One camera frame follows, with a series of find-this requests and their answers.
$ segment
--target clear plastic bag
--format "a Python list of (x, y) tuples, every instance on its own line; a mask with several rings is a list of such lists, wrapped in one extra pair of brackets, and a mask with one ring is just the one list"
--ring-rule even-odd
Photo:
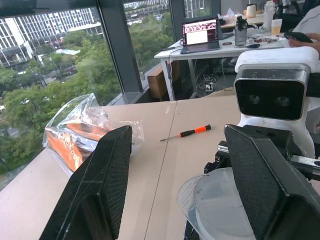
[(112, 121), (93, 93), (65, 104), (45, 126), (42, 145), (68, 176), (96, 149), (98, 141), (119, 127), (132, 126), (132, 151), (144, 142), (142, 121)]

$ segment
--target transparent plastic cover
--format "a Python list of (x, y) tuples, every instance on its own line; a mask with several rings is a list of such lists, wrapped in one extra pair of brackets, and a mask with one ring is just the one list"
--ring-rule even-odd
[(132, 151), (144, 142), (142, 121), (112, 121), (93, 93), (65, 104), (45, 127), (42, 145), (71, 176), (109, 131), (132, 126)]
[(256, 239), (230, 167), (189, 179), (177, 203), (203, 240)]

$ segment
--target camera lens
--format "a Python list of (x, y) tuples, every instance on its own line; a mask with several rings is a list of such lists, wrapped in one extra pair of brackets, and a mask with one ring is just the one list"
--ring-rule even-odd
[(275, 103), (281, 107), (287, 107), (290, 105), (291, 101), (285, 96), (279, 96), (276, 98)]
[(257, 95), (249, 95), (248, 99), (249, 99), (249, 102), (252, 104), (260, 103), (260, 97), (258, 97)]

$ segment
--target water bottle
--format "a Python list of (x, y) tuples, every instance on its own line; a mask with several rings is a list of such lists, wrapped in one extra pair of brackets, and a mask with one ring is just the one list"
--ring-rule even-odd
[(238, 16), (236, 19), (236, 27), (234, 29), (234, 45), (237, 47), (243, 47), (247, 44), (247, 29), (254, 28), (252, 25), (248, 25), (247, 20), (242, 16)]
[(271, 22), (274, 19), (275, 6), (273, 1), (267, 1), (264, 6), (263, 27), (266, 32), (271, 31)]

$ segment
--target building window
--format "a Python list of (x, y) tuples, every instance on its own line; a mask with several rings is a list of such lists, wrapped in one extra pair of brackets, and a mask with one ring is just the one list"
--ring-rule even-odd
[[(54, 19), (52, 14), (59, 17), (58, 12), (53, 12), (49, 14), (51, 19)], [(0, 61), (8, 67), (0, 68), (0, 71), (9, 71), (14, 66), (19, 69), (10, 70), (16, 85), (8, 84), (5, 88), (0, 86), (0, 104), (5, 106), (0, 116), (1, 126), (6, 123), (4, 128), (0, 128), (0, 179), (8, 182), (13, 172), (17, 174), (22, 171), (43, 150), (44, 126), (61, 106), (75, 97), (89, 93), (94, 93), (99, 104), (105, 106), (121, 93), (107, 41), (103, 37), (95, 37), (95, 30), (92, 31), (93, 36), (82, 30), (60, 34), (60, 31), (69, 28), (66, 22), (69, 24), (72, 21), (65, 19), (66, 22), (57, 22), (52, 29), (47, 25), (48, 21), (43, 24), (46, 18), (42, 15), (23, 16), (22, 19), (21, 26), (17, 27), (26, 40), (33, 39), (27, 42), (32, 52), (23, 46), (22, 52), (18, 47), (10, 49), (13, 52), (7, 56), (9, 63), (0, 54)], [(0, 24), (0, 28), (6, 34), (9, 33), (3, 24)], [(0, 40), (2, 49), (8, 48), (9, 44), (16, 46), (17, 42), (11, 37)], [(29, 55), (41, 55), (42, 62), (29, 59)], [(0, 74), (0, 83), (4, 75)]]
[(185, 18), (197, 18), (211, 15), (211, 0), (184, 0)]
[[(157, 3), (149, 5), (137, 3), (141, 4), (134, 13), (128, 13), (133, 9), (126, 8), (126, 3), (124, 3), (124, 11), (127, 13), (126, 19), (139, 72), (147, 76), (160, 63), (154, 56), (174, 43), (173, 24), (169, 11), (159, 14)], [(142, 86), (148, 84), (147, 81), (141, 81), (141, 83)]]
[(11, 41), (11, 38), (7, 37), (6, 39), (7, 39), (8, 43), (10, 44), (10, 46), (13, 47), (14, 43)]

